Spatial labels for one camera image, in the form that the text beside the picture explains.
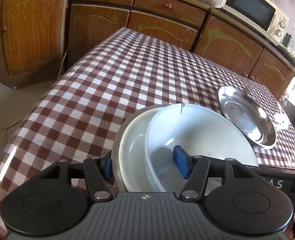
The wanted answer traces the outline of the blue white porcelain bowl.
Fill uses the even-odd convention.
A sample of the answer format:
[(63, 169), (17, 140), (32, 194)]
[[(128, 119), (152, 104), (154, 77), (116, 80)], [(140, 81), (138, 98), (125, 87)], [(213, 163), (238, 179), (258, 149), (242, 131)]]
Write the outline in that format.
[(234, 158), (258, 166), (248, 140), (222, 115), (199, 105), (169, 105), (152, 117), (145, 135), (145, 167), (153, 191), (180, 193), (184, 187), (185, 179), (173, 161), (175, 146), (191, 156)]

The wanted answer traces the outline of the large steel plate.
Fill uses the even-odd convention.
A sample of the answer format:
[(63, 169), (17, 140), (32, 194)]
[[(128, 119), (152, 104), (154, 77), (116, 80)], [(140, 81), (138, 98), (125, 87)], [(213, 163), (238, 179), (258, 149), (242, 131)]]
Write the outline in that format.
[(221, 86), (216, 90), (221, 112), (251, 145), (272, 149), (277, 142), (277, 132), (263, 108), (245, 90)]

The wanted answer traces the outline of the red white checkered tablecloth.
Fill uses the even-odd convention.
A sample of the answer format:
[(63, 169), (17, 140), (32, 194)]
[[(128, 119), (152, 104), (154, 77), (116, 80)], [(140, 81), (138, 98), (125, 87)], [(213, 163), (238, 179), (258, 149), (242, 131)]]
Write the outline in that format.
[[(120, 125), (147, 106), (195, 103), (218, 111), (216, 89), (248, 89), (268, 114), (263, 85), (156, 38), (120, 29), (68, 70), (27, 115), (0, 161), (1, 200), (60, 158), (105, 155)], [(0, 217), (0, 233), (7, 234)]]

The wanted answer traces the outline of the green thermos bottle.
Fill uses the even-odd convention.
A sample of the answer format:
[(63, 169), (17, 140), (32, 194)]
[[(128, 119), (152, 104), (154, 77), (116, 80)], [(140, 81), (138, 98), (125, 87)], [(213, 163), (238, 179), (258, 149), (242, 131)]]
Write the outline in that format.
[(284, 36), (281, 44), (285, 47), (288, 48), (288, 46), (290, 45), (292, 41), (292, 35), (290, 33), (286, 33), (286, 35)]

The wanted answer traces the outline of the brown wooden kitchen cabinet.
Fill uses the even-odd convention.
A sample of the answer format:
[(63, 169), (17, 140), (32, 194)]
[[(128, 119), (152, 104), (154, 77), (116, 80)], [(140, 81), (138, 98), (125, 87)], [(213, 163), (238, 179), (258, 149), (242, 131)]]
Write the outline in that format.
[(218, 63), (276, 98), (295, 77), (275, 46), (196, 0), (0, 0), (0, 83), (16, 89), (52, 80), (123, 27)]

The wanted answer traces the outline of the cream microwave oven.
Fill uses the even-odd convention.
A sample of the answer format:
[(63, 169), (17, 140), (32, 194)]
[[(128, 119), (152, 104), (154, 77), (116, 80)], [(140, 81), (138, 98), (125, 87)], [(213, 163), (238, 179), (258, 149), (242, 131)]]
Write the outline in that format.
[(289, 23), (288, 16), (270, 0), (212, 0), (211, 6), (246, 22), (276, 46)]

